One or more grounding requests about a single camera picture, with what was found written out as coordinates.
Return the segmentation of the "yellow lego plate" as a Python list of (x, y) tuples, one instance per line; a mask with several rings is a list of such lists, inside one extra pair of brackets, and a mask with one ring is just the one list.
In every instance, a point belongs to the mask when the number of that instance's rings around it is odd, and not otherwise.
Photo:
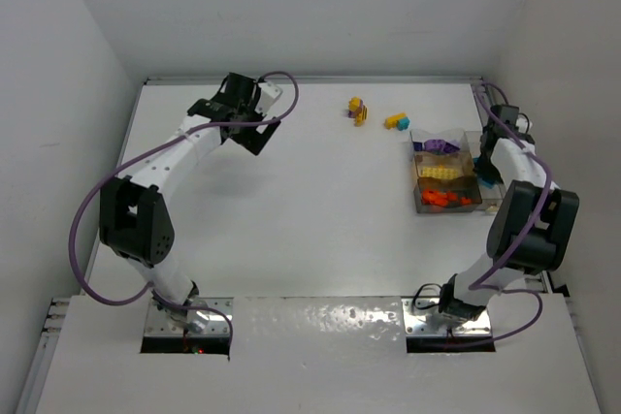
[(429, 177), (439, 180), (452, 180), (462, 176), (462, 172), (458, 169), (443, 166), (423, 167), (419, 171), (420, 177)]

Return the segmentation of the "small lilac lego piece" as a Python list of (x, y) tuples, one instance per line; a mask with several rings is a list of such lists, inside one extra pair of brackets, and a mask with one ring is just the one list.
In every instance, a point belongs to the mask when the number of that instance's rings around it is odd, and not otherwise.
[(445, 142), (442, 147), (442, 152), (446, 154), (456, 153), (460, 151), (460, 146), (455, 143)]

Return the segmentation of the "yellow purple striped lego figure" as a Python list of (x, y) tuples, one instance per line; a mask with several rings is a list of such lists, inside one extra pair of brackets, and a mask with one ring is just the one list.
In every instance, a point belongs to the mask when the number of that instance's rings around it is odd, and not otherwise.
[(352, 97), (348, 102), (347, 117), (356, 127), (362, 126), (368, 118), (368, 108), (360, 97)]

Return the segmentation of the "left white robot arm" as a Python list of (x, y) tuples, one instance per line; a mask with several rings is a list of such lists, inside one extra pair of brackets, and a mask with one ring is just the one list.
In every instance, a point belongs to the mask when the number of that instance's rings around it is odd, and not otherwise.
[(101, 242), (138, 271), (158, 306), (185, 327), (200, 314), (198, 287), (171, 255), (175, 230), (168, 204), (194, 168), (226, 141), (259, 154), (280, 125), (268, 112), (281, 95), (281, 88), (264, 78), (229, 74), (210, 99), (187, 110), (163, 150), (100, 190)]

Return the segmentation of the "yellow and teal lego block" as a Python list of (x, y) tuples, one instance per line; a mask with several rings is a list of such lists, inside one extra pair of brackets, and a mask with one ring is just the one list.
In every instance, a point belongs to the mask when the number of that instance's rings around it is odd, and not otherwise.
[(383, 125), (387, 130), (397, 129), (398, 131), (406, 131), (409, 128), (410, 120), (404, 112), (401, 112), (386, 117)]

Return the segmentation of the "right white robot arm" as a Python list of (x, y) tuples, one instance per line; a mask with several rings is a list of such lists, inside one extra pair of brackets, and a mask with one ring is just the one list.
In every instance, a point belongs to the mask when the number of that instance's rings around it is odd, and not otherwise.
[(482, 256), (441, 287), (438, 312), (470, 321), (491, 299), (527, 275), (557, 270), (569, 244), (579, 198), (553, 181), (515, 106), (484, 107), (488, 121), (476, 165), (505, 189)]

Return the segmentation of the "large orange curved lego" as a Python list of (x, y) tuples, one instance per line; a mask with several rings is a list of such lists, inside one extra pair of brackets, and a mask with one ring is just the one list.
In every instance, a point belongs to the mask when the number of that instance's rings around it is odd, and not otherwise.
[(452, 191), (424, 189), (421, 192), (421, 200), (425, 205), (448, 207), (457, 202), (458, 196)]

